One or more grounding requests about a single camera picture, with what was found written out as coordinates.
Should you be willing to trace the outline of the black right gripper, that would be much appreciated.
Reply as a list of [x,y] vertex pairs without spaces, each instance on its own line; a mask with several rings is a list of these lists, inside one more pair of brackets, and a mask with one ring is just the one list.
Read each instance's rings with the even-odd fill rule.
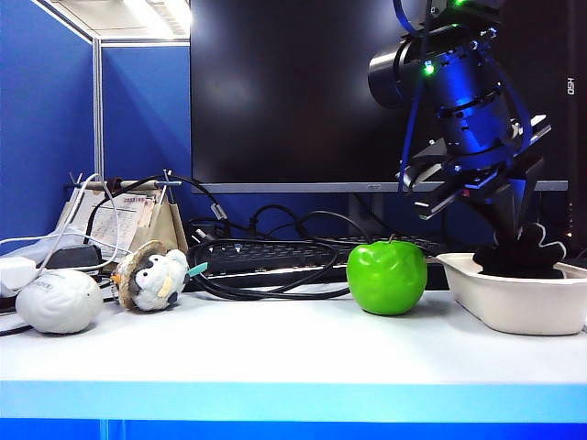
[[492,226],[500,245],[515,241],[545,163],[543,157],[518,157],[515,163],[514,159],[513,152],[496,149],[471,155],[446,153],[442,161],[447,174],[442,201],[471,198],[472,207]]

